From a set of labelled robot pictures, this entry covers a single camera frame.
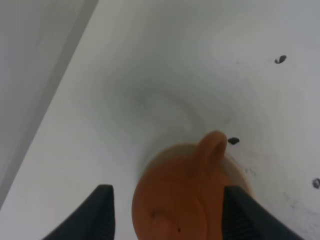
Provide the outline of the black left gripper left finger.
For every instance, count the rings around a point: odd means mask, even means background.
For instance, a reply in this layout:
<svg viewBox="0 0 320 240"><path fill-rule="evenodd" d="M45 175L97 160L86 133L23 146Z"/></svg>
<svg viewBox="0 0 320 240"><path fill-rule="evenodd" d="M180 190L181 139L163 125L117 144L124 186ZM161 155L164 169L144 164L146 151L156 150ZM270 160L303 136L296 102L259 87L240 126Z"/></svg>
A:
<svg viewBox="0 0 320 240"><path fill-rule="evenodd" d="M116 233L114 188L101 184L46 240L113 240Z"/></svg>

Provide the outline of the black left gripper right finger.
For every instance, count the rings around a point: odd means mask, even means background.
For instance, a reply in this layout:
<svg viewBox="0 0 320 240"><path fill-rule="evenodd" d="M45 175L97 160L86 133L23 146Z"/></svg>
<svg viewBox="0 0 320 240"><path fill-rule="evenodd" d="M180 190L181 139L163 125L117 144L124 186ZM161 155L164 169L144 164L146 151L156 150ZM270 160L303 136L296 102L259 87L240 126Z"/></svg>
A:
<svg viewBox="0 0 320 240"><path fill-rule="evenodd" d="M301 240L239 186L224 188L223 240Z"/></svg>

